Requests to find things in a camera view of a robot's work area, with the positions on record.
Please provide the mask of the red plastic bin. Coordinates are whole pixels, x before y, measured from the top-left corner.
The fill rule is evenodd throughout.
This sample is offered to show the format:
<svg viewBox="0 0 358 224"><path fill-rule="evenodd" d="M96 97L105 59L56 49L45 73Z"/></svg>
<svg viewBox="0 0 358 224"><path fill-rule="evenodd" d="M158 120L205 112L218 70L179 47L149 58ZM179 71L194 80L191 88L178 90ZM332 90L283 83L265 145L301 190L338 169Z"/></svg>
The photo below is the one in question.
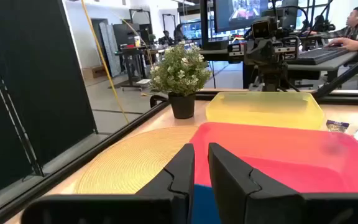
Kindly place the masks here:
<svg viewBox="0 0 358 224"><path fill-rule="evenodd" d="M190 142L198 185L211 185L208 146L215 142L299 192L358 192L358 142L347 134L204 123Z"/></svg>

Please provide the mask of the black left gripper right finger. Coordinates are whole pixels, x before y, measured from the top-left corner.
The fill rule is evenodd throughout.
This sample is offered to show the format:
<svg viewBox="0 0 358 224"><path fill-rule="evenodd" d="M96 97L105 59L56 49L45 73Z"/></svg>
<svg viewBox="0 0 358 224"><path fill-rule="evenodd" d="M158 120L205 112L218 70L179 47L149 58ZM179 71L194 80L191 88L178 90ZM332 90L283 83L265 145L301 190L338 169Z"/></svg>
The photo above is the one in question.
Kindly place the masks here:
<svg viewBox="0 0 358 224"><path fill-rule="evenodd" d="M222 224L358 224L358 193L300 193L217 143L211 186Z"/></svg>

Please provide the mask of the grey patterned panel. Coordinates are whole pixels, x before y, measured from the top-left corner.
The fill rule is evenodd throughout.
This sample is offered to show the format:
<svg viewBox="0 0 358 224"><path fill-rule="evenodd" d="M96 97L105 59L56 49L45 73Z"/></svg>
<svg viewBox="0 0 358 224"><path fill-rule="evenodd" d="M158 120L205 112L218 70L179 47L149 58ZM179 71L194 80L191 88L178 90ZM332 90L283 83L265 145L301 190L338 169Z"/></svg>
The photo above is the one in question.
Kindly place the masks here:
<svg viewBox="0 0 358 224"><path fill-rule="evenodd" d="M115 52L117 51L117 46L114 37L113 26L112 24L106 24L104 22L101 22L99 24L99 28L101 29L104 49L108 58L110 74L112 77L116 77L121 72L121 66L119 56L115 55Z"/></svg>

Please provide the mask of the black keyboard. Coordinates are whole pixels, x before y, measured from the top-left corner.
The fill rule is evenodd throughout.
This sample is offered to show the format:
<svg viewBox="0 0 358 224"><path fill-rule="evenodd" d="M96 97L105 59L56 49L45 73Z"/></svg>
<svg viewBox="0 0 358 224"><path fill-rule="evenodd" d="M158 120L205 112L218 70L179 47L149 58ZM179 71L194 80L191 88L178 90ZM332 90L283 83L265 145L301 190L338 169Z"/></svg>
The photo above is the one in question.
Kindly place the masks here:
<svg viewBox="0 0 358 224"><path fill-rule="evenodd" d="M287 60L287 64L295 65L317 65L327 60L347 54L349 51L342 47L323 47L310 51L300 52L298 57L293 60Z"/></svg>

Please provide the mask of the black partition panel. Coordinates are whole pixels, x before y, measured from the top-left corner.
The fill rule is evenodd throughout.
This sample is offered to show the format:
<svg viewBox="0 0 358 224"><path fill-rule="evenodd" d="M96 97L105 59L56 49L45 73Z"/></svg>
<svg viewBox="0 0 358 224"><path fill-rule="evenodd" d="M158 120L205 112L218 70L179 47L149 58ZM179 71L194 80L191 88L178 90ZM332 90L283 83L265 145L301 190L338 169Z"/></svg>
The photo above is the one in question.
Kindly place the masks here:
<svg viewBox="0 0 358 224"><path fill-rule="evenodd" d="M0 0L0 190L95 129L62 0Z"/></svg>

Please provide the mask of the person's hand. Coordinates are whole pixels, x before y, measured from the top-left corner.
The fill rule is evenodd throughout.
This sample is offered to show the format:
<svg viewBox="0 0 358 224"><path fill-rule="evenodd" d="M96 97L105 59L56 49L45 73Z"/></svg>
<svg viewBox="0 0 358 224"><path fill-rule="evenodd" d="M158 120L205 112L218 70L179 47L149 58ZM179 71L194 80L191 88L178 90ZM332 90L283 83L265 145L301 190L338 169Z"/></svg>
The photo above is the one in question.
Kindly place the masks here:
<svg viewBox="0 0 358 224"><path fill-rule="evenodd" d="M349 51L358 51L358 41L348 38L336 38L329 42L328 47L340 46Z"/></svg>

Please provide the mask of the grey desk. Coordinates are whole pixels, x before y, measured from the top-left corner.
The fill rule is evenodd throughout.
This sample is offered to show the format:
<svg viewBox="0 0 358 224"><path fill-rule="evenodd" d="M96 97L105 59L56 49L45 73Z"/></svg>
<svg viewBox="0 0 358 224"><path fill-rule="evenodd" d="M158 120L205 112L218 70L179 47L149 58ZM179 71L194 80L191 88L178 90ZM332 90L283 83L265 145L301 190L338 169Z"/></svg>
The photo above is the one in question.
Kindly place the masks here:
<svg viewBox="0 0 358 224"><path fill-rule="evenodd" d="M257 69L245 62L231 62L226 50L202 50L201 54L210 63L213 71L213 76L204 85L205 88L246 89L254 81L251 76L257 74ZM341 66L356 57L356 52L348 52L317 65L289 65L288 77L292 80L312 80L316 75L326 72L332 80L337 77Z"/></svg>

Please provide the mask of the black monitor with stand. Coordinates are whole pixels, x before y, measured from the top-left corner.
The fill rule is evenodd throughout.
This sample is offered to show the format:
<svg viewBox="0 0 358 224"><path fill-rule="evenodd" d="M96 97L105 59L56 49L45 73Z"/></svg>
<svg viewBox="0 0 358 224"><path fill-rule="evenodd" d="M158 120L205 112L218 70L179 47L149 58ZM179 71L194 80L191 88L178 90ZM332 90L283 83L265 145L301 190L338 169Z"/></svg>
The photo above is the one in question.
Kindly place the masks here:
<svg viewBox="0 0 358 224"><path fill-rule="evenodd" d="M201 48L217 50L215 35L249 28L268 9L269 0L200 0Z"/></svg>

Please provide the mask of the person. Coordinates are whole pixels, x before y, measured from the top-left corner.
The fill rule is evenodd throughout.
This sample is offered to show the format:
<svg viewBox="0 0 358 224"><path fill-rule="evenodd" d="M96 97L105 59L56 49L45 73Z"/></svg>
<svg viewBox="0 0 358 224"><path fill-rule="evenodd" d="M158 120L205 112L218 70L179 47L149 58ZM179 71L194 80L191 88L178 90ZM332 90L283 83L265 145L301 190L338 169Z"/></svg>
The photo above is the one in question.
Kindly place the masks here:
<svg viewBox="0 0 358 224"><path fill-rule="evenodd" d="M186 37L184 36L184 34L182 32L182 25L181 24L176 26L173 35L174 35L174 41L176 43L179 43L179 42L181 42L183 40L186 40Z"/></svg>
<svg viewBox="0 0 358 224"><path fill-rule="evenodd" d="M159 44L171 46L174 44L174 40L170 37L170 33L167 30L163 31L163 37L159 38Z"/></svg>
<svg viewBox="0 0 358 224"><path fill-rule="evenodd" d="M358 7L355 7L347 17L346 26L332 32L318 32L307 30L304 35L320 35L323 39L348 38L358 41Z"/></svg>

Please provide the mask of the yellow plastic bin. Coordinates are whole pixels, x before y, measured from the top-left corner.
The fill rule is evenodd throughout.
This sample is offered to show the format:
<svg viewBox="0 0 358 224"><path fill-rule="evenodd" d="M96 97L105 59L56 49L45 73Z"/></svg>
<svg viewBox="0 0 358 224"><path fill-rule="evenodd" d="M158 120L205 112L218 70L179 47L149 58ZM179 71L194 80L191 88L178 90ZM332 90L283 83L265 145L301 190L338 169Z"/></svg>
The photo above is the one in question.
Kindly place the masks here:
<svg viewBox="0 0 358 224"><path fill-rule="evenodd" d="M319 130L325 115L310 93L224 91L206 106L209 122Z"/></svg>

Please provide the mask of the round woven yellow placemat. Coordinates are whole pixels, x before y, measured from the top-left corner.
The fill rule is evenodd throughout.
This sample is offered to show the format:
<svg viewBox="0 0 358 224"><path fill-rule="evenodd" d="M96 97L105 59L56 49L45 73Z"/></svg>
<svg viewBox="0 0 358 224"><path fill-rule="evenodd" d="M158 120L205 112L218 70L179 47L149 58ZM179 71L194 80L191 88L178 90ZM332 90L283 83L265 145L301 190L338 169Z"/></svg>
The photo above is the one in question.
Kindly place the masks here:
<svg viewBox="0 0 358 224"><path fill-rule="evenodd" d="M187 144L196 126L155 129L120 141L96 156L75 187L76 194L134 194Z"/></svg>

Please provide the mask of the potted green plant black pot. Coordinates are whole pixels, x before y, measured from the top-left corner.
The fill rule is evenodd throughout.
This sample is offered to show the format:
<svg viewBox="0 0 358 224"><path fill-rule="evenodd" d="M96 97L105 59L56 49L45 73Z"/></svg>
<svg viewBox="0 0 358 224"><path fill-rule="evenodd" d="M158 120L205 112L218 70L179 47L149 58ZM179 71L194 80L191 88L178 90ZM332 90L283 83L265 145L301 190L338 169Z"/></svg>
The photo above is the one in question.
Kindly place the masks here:
<svg viewBox="0 0 358 224"><path fill-rule="evenodd" d="M174 117L188 119L194 116L196 92L212 72L198 46L178 44L166 49L164 59L150 74L153 88L168 95Z"/></svg>

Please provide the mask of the blue Chewy granola bar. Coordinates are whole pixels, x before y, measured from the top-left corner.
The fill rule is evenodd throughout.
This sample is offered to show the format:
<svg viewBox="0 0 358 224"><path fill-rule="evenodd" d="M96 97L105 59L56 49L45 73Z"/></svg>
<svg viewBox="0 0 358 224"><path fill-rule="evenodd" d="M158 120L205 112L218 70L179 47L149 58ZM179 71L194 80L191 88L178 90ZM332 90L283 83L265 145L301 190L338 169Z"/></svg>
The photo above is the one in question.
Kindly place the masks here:
<svg viewBox="0 0 358 224"><path fill-rule="evenodd" d="M345 133L349 127L349 123L327 120L326 127L330 132Z"/></svg>

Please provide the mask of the black work table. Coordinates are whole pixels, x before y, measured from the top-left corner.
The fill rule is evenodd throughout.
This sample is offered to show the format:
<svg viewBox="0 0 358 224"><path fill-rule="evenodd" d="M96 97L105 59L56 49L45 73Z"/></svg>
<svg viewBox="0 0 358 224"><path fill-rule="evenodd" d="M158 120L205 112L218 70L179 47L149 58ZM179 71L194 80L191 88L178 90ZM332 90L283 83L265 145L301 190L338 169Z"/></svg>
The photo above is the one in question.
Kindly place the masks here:
<svg viewBox="0 0 358 224"><path fill-rule="evenodd" d="M126 68L128 84L121 85L121 90L139 90L149 86L151 79L146 75L145 53L146 46L127 47L115 52L115 56L122 57L123 64Z"/></svg>

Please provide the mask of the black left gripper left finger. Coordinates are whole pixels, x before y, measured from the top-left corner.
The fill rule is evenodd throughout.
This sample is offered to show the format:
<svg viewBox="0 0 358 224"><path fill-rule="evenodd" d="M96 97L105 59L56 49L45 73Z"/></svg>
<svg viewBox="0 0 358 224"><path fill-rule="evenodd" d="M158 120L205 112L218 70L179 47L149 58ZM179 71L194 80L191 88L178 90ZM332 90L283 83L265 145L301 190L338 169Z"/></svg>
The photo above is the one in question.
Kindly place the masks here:
<svg viewBox="0 0 358 224"><path fill-rule="evenodd" d="M32 202L21 224L189 224L195 152L185 144L132 195L49 195Z"/></svg>

